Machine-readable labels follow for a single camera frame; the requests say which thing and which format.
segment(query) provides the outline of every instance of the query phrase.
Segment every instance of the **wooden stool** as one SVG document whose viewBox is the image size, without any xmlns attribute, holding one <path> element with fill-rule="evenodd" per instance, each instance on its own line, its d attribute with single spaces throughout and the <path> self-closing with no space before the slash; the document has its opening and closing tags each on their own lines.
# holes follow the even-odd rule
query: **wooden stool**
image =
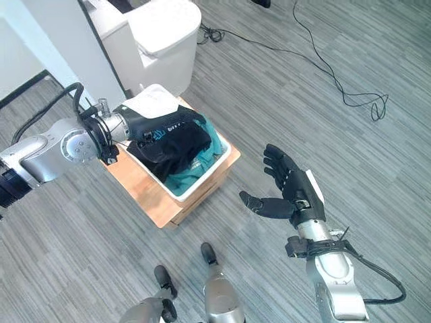
<svg viewBox="0 0 431 323">
<path fill-rule="evenodd" d="M 183 100 L 180 104 L 189 107 Z M 226 160 L 184 202 L 173 199 L 121 146 L 118 162 L 106 168 L 158 227 L 177 227 L 191 211 L 223 184 L 232 165 L 241 156 L 239 150 L 230 145 L 232 150 Z"/>
</svg>

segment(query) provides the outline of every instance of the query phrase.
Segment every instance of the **robot leg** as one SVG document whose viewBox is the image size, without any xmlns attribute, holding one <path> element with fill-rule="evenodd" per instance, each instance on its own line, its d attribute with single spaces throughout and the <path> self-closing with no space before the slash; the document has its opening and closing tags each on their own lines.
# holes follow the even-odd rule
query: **robot leg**
<svg viewBox="0 0 431 323">
<path fill-rule="evenodd" d="M 208 323 L 245 323 L 244 311 L 238 296 L 218 264 L 210 244 L 201 246 L 203 258 L 209 265 L 209 278 L 203 289 Z"/>
<path fill-rule="evenodd" d="M 176 310 L 172 300 L 177 295 L 168 271 L 163 266 L 154 269 L 160 290 L 130 308 L 120 319 L 120 323 L 159 323 L 162 317 L 166 323 L 176 320 Z"/>
</svg>

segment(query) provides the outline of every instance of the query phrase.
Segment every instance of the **clothes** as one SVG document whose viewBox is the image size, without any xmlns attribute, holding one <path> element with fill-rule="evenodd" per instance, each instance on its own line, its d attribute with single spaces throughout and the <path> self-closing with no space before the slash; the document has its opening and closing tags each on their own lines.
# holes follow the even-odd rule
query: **clothes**
<svg viewBox="0 0 431 323">
<path fill-rule="evenodd" d="M 169 174 L 187 169 L 196 155 L 210 146 L 211 138 L 195 122 L 164 131 L 153 143 L 132 142 L 127 151 L 140 160 L 161 182 Z"/>
<path fill-rule="evenodd" d="M 186 170 L 169 175 L 164 183 L 176 196 L 182 195 L 189 189 L 216 162 L 216 157 L 223 154 L 222 143 L 216 130 L 208 119 L 206 121 L 206 124 L 195 122 L 211 137 L 209 147 L 200 151 Z"/>
</svg>

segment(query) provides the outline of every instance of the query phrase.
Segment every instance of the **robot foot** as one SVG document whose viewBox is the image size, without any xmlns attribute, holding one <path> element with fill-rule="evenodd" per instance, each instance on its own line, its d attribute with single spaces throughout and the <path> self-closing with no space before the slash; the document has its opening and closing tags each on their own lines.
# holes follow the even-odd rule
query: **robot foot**
<svg viewBox="0 0 431 323">
<path fill-rule="evenodd" d="M 218 264 L 217 262 L 217 256 L 214 252 L 213 247 L 208 242 L 204 242 L 201 245 L 201 252 L 203 259 L 205 259 L 206 263 L 211 266 L 213 264 Z"/>
<path fill-rule="evenodd" d="M 170 278 L 166 268 L 164 268 L 162 265 L 158 265 L 154 269 L 154 276 L 156 276 L 156 280 L 159 283 L 160 288 L 170 289 L 172 298 L 176 298 L 176 296 L 178 295 L 178 291 L 174 287 L 174 284 L 172 284 L 172 279 Z"/>
</svg>

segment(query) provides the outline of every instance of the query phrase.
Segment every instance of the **wire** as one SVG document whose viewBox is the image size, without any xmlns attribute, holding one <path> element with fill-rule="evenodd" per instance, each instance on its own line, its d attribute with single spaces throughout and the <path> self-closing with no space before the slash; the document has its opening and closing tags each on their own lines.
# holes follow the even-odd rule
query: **wire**
<svg viewBox="0 0 431 323">
<path fill-rule="evenodd" d="M 312 242 L 308 246 L 307 259 L 314 258 L 317 256 L 322 256 L 330 252 L 346 252 L 352 255 L 354 258 L 358 259 L 359 262 L 367 266 L 369 269 L 376 272 L 377 274 L 379 274 L 380 276 L 388 280 L 390 283 L 394 284 L 394 286 L 396 286 L 398 290 L 400 290 L 401 292 L 400 296 L 393 299 L 366 298 L 364 299 L 365 304 L 370 304 L 370 305 L 395 304 L 395 303 L 399 303 L 400 301 L 403 301 L 407 297 L 407 292 L 403 284 L 401 283 L 401 281 L 399 281 L 389 271 L 365 259 L 361 254 L 358 254 L 348 240 L 338 240 L 338 241 L 330 241 L 330 242 L 328 241 Z"/>
<path fill-rule="evenodd" d="M 13 135 L 12 145 L 15 145 L 21 138 L 21 136 L 30 128 L 33 124 L 39 121 L 53 106 L 56 104 L 63 96 L 76 90 L 73 96 L 73 109 L 79 118 L 79 99 L 81 98 L 82 92 L 84 92 L 84 86 L 79 83 L 73 83 L 61 91 L 54 99 L 52 99 L 43 109 L 39 110 L 37 113 L 28 119 Z"/>
<path fill-rule="evenodd" d="M 393 299 L 374 299 L 374 298 L 365 298 L 364 303 L 370 304 L 370 305 L 387 305 L 387 304 L 395 304 L 399 303 L 400 301 L 403 301 L 407 297 L 407 292 L 405 291 L 405 288 L 401 281 L 399 281 L 394 275 L 392 275 L 389 271 L 386 271 L 380 266 L 377 266 L 375 263 L 370 262 L 369 260 L 366 260 L 362 255 L 359 255 L 351 250 L 344 250 L 344 252 L 347 252 L 348 254 L 352 255 L 354 258 L 358 259 L 359 262 L 367 266 L 369 269 L 373 270 L 374 272 L 378 273 L 380 276 L 387 279 L 389 282 L 394 284 L 401 292 L 401 295 L 393 298 Z"/>
<path fill-rule="evenodd" d="M 269 45 L 263 44 L 262 42 L 257 42 L 255 40 L 250 40 L 248 38 L 245 38 L 241 35 L 238 35 L 235 32 L 231 32 L 230 30 L 214 29 L 214 28 L 207 27 L 204 23 L 201 23 L 201 27 L 200 27 L 200 29 L 203 30 L 203 41 L 198 42 L 198 44 L 200 44 L 200 45 L 206 44 L 208 42 L 208 40 L 212 40 L 213 42 L 219 42 L 224 38 L 225 34 L 231 34 L 235 37 L 238 37 L 242 40 L 245 40 L 246 42 L 250 42 L 251 44 L 256 44 L 256 45 L 262 46 L 262 47 L 267 48 L 269 50 L 278 51 L 278 52 L 287 52 L 287 53 L 299 56 L 299 57 L 305 59 L 306 61 L 308 61 L 310 64 L 313 64 L 317 69 L 319 69 L 320 71 L 327 74 L 328 76 L 330 76 L 333 79 L 335 86 L 337 87 L 337 89 L 342 94 L 343 103 L 346 106 L 361 107 L 361 106 L 367 106 L 369 104 L 372 104 L 371 109 L 370 109 L 371 119 L 373 121 L 378 121 L 378 120 L 383 119 L 386 115 L 386 105 L 387 105 L 387 101 L 389 99 L 389 95 L 388 94 L 380 95 L 380 94 L 374 93 L 374 92 L 366 92 L 366 93 L 359 93 L 359 94 L 347 93 L 344 90 L 341 82 L 335 76 L 335 72 L 334 72 L 332 66 L 330 66 L 330 64 L 321 56 L 321 54 L 319 54 L 319 52 L 316 48 L 316 45 L 314 43 L 314 37 L 311 33 L 311 30 L 308 27 L 306 27 L 302 22 L 300 22 L 298 20 L 298 18 L 296 17 L 296 6 L 297 6 L 297 4 L 298 4 L 298 1 L 296 0 L 294 2 L 294 7 L 292 10 L 294 19 L 298 24 L 300 24 L 301 27 L 303 27 L 309 33 L 310 39 L 311 39 L 311 44 L 312 44 L 312 47 L 314 49 L 314 52 L 316 53 L 316 55 L 318 56 L 320 61 L 322 61 L 328 67 L 329 70 L 326 70 L 326 69 L 322 68 L 321 66 L 317 65 L 312 59 L 305 56 L 304 54 L 301 54 L 300 52 L 296 52 L 294 50 L 289 50 L 286 48 L 277 48 L 277 47 L 269 46 Z M 371 99 L 365 103 L 361 103 L 361 104 L 350 104 L 346 101 L 346 98 L 348 98 L 350 96 L 374 96 L 375 98 Z M 378 101 L 382 102 L 381 108 L 379 108 L 377 105 Z"/>
</svg>

